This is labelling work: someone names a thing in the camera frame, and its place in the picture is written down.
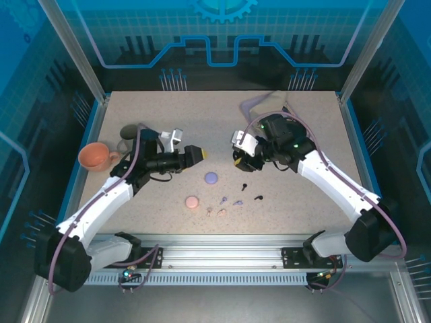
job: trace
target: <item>table surface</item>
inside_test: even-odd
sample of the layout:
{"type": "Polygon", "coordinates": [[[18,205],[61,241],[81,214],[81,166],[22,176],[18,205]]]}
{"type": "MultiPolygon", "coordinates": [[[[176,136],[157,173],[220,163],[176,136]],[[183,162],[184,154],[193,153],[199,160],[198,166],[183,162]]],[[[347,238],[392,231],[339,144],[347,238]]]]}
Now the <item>table surface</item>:
{"type": "MultiPolygon", "coordinates": [[[[234,92],[113,92],[99,141],[115,150],[120,129],[143,122],[157,131],[184,131],[178,147],[196,145],[208,153],[205,161],[167,183],[150,181],[102,227],[100,233],[130,234],[313,234],[322,229],[345,229],[347,217],[324,192],[305,178],[280,172],[266,164],[262,172],[246,173],[234,167],[230,140],[247,122],[239,104],[264,94],[234,92]],[[216,172],[217,184],[204,176],[216,172]],[[247,183],[245,191],[242,184],[247,183]],[[197,209],[185,207],[195,195],[197,209]],[[263,195],[263,200],[254,198],[263,195]],[[220,205],[223,196],[228,201],[220,205]],[[232,205],[242,200],[242,206],[232,205]],[[207,208],[213,209],[207,216],[207,208]],[[225,216],[217,212],[225,209],[225,216]]],[[[328,158],[359,182],[352,148],[334,92],[289,92],[288,102],[311,127],[328,158]]],[[[81,198],[83,205],[105,180],[109,171],[89,173],[81,198]]]]}

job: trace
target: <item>cable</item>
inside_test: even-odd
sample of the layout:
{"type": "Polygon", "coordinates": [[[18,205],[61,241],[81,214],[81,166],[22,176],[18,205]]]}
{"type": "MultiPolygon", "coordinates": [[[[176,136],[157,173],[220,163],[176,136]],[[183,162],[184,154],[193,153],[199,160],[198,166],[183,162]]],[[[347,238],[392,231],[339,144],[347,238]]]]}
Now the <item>cable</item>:
{"type": "Polygon", "coordinates": [[[104,192],[99,193],[94,199],[92,199],[82,210],[81,212],[79,212],[78,216],[76,217],[75,221],[72,222],[69,226],[69,228],[66,230],[66,232],[63,234],[63,237],[61,238],[58,246],[56,247],[55,251],[54,251],[54,256],[53,259],[51,260],[51,266],[49,267],[49,274],[48,274],[48,290],[49,293],[51,295],[55,295],[57,294],[59,291],[55,291],[54,290],[54,269],[55,269],[55,265],[57,263],[57,259],[60,255],[60,251],[62,249],[62,247],[64,246],[66,239],[69,237],[69,234],[73,231],[73,229],[76,228],[77,224],[79,223],[79,221],[81,220],[81,218],[84,216],[84,214],[86,214],[86,212],[90,209],[90,207],[92,207],[97,201],[99,201],[102,196],[104,196],[106,193],[110,192],[111,190],[113,190],[117,185],[119,185],[133,170],[133,168],[135,167],[138,155],[139,155],[139,145],[141,143],[141,136],[139,135],[141,132],[141,129],[146,128],[146,126],[144,126],[143,124],[138,124],[137,127],[137,136],[136,136],[136,148],[135,148],[135,156],[133,156],[133,160],[130,164],[129,169],[127,170],[127,172],[120,178],[118,179],[114,184],[112,184],[111,186],[109,186],[104,192]]]}
{"type": "MultiPolygon", "coordinates": [[[[115,262],[115,263],[113,263],[113,264],[112,264],[112,266],[120,266],[120,267],[124,267],[124,266],[125,266],[125,267],[127,267],[127,266],[133,266],[134,264],[139,264],[139,263],[143,262],[146,258],[148,258],[148,256],[149,256],[151,253],[153,253],[153,252],[154,252],[153,259],[151,260],[150,267],[148,268],[148,271],[147,271],[147,275],[145,276],[145,278],[142,278],[142,282],[141,282],[138,286],[136,286],[136,287],[131,287],[131,289],[132,289],[132,290],[136,291],[136,290],[138,290],[138,289],[142,288],[142,287],[145,285],[145,283],[148,281],[148,277],[150,276],[151,270],[153,269],[153,267],[154,267],[154,263],[155,263],[156,258],[157,258],[158,250],[159,250],[159,245],[158,245],[158,244],[156,244],[156,245],[154,246],[154,248],[152,248],[149,252],[147,252],[147,254],[145,254],[145,256],[142,256],[142,257],[141,257],[141,258],[139,258],[138,260],[135,260],[135,261],[132,261],[132,262],[124,262],[124,263],[121,263],[121,262],[115,262]]],[[[123,292],[125,292],[125,291],[127,290],[127,289],[125,289],[125,288],[121,285],[121,280],[119,280],[119,287],[120,287],[121,289],[123,289],[123,292]]]]}
{"type": "Polygon", "coordinates": [[[286,170],[289,169],[289,166],[286,168],[280,169],[275,161],[273,161],[272,163],[274,164],[275,168],[277,168],[280,172],[285,172],[286,170]]]}
{"type": "Polygon", "coordinates": [[[325,165],[325,167],[332,173],[334,174],[338,179],[340,179],[344,184],[346,184],[349,188],[351,188],[357,195],[359,195],[362,199],[364,199],[366,202],[370,203],[370,205],[372,207],[374,207],[381,215],[382,217],[386,220],[386,222],[389,224],[389,226],[392,228],[392,230],[395,232],[395,235],[397,236],[399,243],[401,244],[401,254],[398,256],[391,256],[391,255],[386,255],[386,254],[381,254],[381,256],[384,256],[386,258],[394,258],[394,259],[400,259],[400,258],[404,258],[405,255],[407,254],[407,245],[405,243],[405,240],[401,234],[401,232],[399,231],[399,229],[397,228],[397,226],[393,223],[393,221],[391,220],[391,218],[386,214],[386,212],[384,212],[376,203],[374,203],[374,201],[372,201],[369,197],[367,197],[366,195],[363,195],[362,192],[356,188],[353,184],[351,184],[348,180],[346,180],[344,178],[344,176],[342,176],[341,174],[339,174],[336,170],[334,170],[331,165],[329,165],[329,162],[326,160],[325,156],[323,155],[323,152],[319,146],[319,143],[317,141],[316,136],[314,135],[313,131],[311,130],[311,128],[304,122],[302,121],[299,117],[294,116],[293,114],[287,113],[287,112],[282,112],[282,111],[273,111],[273,112],[266,112],[264,114],[261,114],[260,116],[258,116],[256,119],[254,119],[253,121],[251,121],[247,128],[245,128],[244,130],[244,134],[242,135],[242,138],[239,142],[239,145],[242,145],[242,142],[245,139],[246,134],[250,131],[250,128],[256,123],[259,122],[261,119],[266,118],[267,116],[271,116],[272,114],[280,114],[282,116],[285,116],[287,118],[291,118],[297,122],[299,122],[308,132],[308,134],[310,135],[310,138],[314,141],[314,144],[316,145],[316,150],[317,153],[319,154],[323,164],[325,165]]]}
{"type": "Polygon", "coordinates": [[[169,178],[169,179],[166,179],[166,180],[161,179],[161,178],[155,178],[155,177],[153,177],[153,176],[150,176],[150,178],[151,178],[152,180],[155,180],[156,182],[163,182],[163,183],[166,183],[166,182],[169,182],[169,181],[172,179],[172,174],[171,174],[171,173],[167,173],[167,174],[169,174],[170,178],[169,178]]]}
{"type": "Polygon", "coordinates": [[[334,274],[337,273],[337,257],[336,256],[329,256],[329,259],[331,259],[332,263],[334,264],[334,274]]]}
{"type": "MultiPolygon", "coordinates": [[[[318,286],[318,287],[325,287],[324,285],[322,285],[322,284],[319,284],[319,283],[312,283],[312,285],[316,285],[316,286],[318,286]]],[[[370,321],[371,322],[374,322],[374,323],[378,323],[370,314],[368,314],[367,313],[367,311],[361,306],[361,305],[359,305],[354,299],[352,299],[349,295],[347,295],[346,293],[343,293],[342,291],[338,291],[338,290],[336,290],[336,289],[332,289],[332,290],[330,290],[330,291],[332,291],[333,293],[336,293],[336,294],[338,294],[338,295],[340,295],[340,296],[342,296],[342,297],[344,297],[344,298],[347,298],[352,304],[354,304],[367,318],[369,318],[370,319],[370,321]]]]}
{"type": "Polygon", "coordinates": [[[343,270],[341,271],[341,274],[338,276],[338,279],[331,286],[325,286],[325,290],[331,290],[332,288],[338,286],[338,284],[340,284],[341,280],[344,278],[346,270],[347,270],[347,254],[344,255],[344,266],[343,266],[343,270]]]}

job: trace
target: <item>gear logo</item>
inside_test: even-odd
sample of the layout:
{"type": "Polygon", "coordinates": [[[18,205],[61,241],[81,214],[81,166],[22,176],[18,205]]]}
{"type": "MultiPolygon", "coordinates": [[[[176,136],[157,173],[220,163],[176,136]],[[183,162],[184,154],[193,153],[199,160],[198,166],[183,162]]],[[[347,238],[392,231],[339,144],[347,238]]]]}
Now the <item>gear logo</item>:
{"type": "Polygon", "coordinates": [[[200,13],[202,19],[209,18],[211,22],[226,20],[234,22],[242,19],[244,13],[251,12],[251,6],[257,5],[257,0],[191,0],[195,13],[200,13]]]}
{"type": "Polygon", "coordinates": [[[36,0],[0,0],[0,9],[5,8],[24,32],[31,31],[39,21],[36,0]]]}

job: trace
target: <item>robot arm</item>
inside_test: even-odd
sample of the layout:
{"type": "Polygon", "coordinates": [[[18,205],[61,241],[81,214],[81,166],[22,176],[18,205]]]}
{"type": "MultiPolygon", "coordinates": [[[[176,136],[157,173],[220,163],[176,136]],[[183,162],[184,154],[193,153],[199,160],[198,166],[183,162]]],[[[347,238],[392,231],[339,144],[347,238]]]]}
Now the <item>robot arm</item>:
{"type": "Polygon", "coordinates": [[[353,254],[362,261],[371,261],[395,240],[388,223],[364,197],[384,209],[380,197],[354,182],[323,154],[331,167],[357,188],[362,196],[328,171],[306,129],[296,121],[275,114],[261,120],[266,139],[236,131],[232,138],[235,166],[245,172],[262,170],[265,162],[279,162],[307,178],[331,198],[352,222],[348,232],[318,232],[304,243],[309,263],[335,254],[353,254]]]}
{"type": "MultiPolygon", "coordinates": [[[[48,278],[54,252],[71,225],[73,229],[59,253],[53,278],[55,284],[66,290],[78,290],[92,271],[114,262],[137,260],[140,257],[141,244],[129,234],[121,232],[107,241],[91,246],[90,242],[117,209],[130,201],[150,181],[152,173],[180,173],[203,160],[204,152],[199,147],[186,146],[185,153],[173,149],[173,145],[180,141],[182,133],[179,129],[172,135],[167,133],[163,139],[168,146],[164,146],[163,152],[158,153],[159,134],[151,129],[142,130],[137,162],[129,175],[127,171],[131,162],[120,161],[102,188],[78,212],[56,228],[46,226],[40,231],[36,238],[36,274],[48,278]],[[114,188],[108,189],[123,177],[125,178],[114,188]],[[78,215],[86,207],[87,211],[77,221],[78,215]]],[[[134,140],[130,160],[135,157],[136,142],[134,140]]]]}

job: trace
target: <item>orange cup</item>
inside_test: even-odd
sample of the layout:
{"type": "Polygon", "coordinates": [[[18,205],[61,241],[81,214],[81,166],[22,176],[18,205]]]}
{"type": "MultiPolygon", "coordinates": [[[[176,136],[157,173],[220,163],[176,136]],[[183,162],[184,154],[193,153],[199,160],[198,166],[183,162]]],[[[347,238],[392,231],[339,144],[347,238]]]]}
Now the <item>orange cup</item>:
{"type": "Polygon", "coordinates": [[[116,151],[109,152],[104,143],[89,143],[78,155],[81,166],[90,172],[103,172],[118,158],[120,154],[116,151]]]}

